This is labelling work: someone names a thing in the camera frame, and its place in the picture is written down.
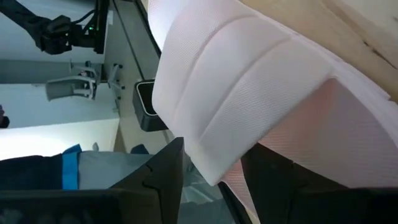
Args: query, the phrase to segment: black box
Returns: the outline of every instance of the black box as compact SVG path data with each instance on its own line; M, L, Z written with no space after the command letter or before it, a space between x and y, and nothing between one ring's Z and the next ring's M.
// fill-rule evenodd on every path
M152 106L152 91L155 80L137 82L134 85L132 104L139 125L143 131L161 131L168 129Z

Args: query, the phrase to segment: robotic arm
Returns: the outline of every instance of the robotic arm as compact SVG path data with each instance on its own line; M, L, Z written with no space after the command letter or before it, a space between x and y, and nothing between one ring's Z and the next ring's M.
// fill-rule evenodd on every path
M48 54L62 54L71 50L72 46L95 48L96 29L93 26L97 20L96 15L85 27L78 25L95 13L94 10L73 22L66 16L50 20L36 16L15 0L0 0L0 12L25 29L34 39L36 46Z

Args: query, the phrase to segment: pink fabric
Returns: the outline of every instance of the pink fabric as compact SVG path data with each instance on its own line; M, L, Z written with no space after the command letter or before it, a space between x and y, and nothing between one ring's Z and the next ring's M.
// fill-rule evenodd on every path
M237 161L259 141L348 187L398 186L398 106L361 72L240 2L178 0L165 21L158 2L152 104L209 184L255 213Z

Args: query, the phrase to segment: blue stripe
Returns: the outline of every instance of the blue stripe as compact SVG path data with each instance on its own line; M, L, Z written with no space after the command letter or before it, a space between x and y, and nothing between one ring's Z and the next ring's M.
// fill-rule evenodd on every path
M80 145L67 149L62 154L62 189L78 190L77 154L81 153Z

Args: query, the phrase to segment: gray chair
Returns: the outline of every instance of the gray chair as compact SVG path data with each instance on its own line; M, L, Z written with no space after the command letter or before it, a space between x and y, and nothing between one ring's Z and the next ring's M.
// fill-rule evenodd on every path
M91 100L95 99L96 80L79 75L50 80L45 84L45 91L49 101L69 97L80 96Z
M45 84L47 99L51 101L69 96L80 96L95 100L96 89L101 83L101 77L98 75L98 72L91 67L90 61L87 61L85 65L85 67L76 66L70 62L70 72L72 72L73 69L79 70L81 75L49 80ZM108 79L108 84L109 87L113 86L118 90L123 90L124 86L120 86L116 81L116 72L119 68L122 68L122 66L114 64Z

